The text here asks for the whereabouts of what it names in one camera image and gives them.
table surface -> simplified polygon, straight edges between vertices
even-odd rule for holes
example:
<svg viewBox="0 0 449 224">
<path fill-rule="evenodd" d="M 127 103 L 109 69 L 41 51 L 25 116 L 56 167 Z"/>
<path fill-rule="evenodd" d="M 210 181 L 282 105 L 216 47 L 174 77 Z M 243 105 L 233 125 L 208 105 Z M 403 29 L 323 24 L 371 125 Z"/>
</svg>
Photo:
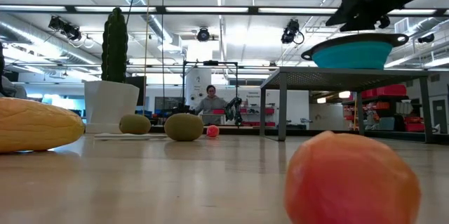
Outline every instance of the table surface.
<svg viewBox="0 0 449 224">
<path fill-rule="evenodd" d="M 280 67 L 260 88 L 279 89 L 281 74 L 287 74 L 287 89 L 303 91 L 364 91 L 429 76 L 428 71 L 355 70 L 317 67 Z"/>
</svg>

potted cactus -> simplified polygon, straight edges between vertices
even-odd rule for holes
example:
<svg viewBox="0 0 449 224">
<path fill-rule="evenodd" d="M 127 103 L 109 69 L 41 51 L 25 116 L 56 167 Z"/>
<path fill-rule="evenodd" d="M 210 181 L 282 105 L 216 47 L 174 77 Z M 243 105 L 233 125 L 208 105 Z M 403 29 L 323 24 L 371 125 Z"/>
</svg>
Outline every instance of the potted cactus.
<svg viewBox="0 0 449 224">
<path fill-rule="evenodd" d="M 125 84 L 128 32 L 120 8 L 105 23 L 102 48 L 102 81 L 84 84 L 86 133 L 120 133 L 120 119 L 135 113 L 139 96 L 139 88 Z"/>
</svg>

metal table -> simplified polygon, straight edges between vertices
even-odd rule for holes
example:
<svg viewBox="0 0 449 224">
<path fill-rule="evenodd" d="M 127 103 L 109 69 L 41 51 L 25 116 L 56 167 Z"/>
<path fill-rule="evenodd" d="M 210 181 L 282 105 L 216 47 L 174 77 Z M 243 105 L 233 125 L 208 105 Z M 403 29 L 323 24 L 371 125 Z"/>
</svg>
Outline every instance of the metal table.
<svg viewBox="0 0 449 224">
<path fill-rule="evenodd" d="M 420 80 L 422 109 L 426 143 L 432 143 L 429 89 L 427 71 L 411 70 L 353 70 L 323 69 L 317 67 L 280 67 L 261 85 L 260 92 L 260 135 L 265 135 L 265 106 L 267 90 L 279 91 L 279 141 L 286 140 L 287 132 L 287 90 L 296 91 L 353 91 L 357 93 L 358 128 L 363 127 L 363 106 L 361 92 L 372 88 L 399 84 L 414 79 Z"/>
</svg>

green melon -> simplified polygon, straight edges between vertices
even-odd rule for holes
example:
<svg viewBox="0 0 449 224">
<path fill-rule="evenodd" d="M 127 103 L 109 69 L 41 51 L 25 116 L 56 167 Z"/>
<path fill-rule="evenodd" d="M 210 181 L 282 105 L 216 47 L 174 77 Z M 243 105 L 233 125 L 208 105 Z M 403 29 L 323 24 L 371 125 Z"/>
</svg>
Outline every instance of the green melon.
<svg viewBox="0 0 449 224">
<path fill-rule="evenodd" d="M 128 114 L 121 118 L 119 126 L 122 133 L 142 135 L 149 132 L 152 124 L 145 116 Z"/>
<path fill-rule="evenodd" d="M 163 128 L 172 140 L 193 141 L 203 134 L 203 121 L 192 114 L 175 114 L 167 119 Z"/>
</svg>

door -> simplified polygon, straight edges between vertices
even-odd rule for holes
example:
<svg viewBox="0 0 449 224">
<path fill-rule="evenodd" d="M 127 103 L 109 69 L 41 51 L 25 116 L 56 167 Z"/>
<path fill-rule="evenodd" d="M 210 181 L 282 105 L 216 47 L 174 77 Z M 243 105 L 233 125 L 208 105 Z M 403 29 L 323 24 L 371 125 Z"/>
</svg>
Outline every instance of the door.
<svg viewBox="0 0 449 224">
<path fill-rule="evenodd" d="M 434 126 L 440 125 L 441 133 L 448 133 L 448 122 L 446 119 L 446 103 L 445 100 L 435 100 L 433 102 L 434 109 Z"/>
</svg>

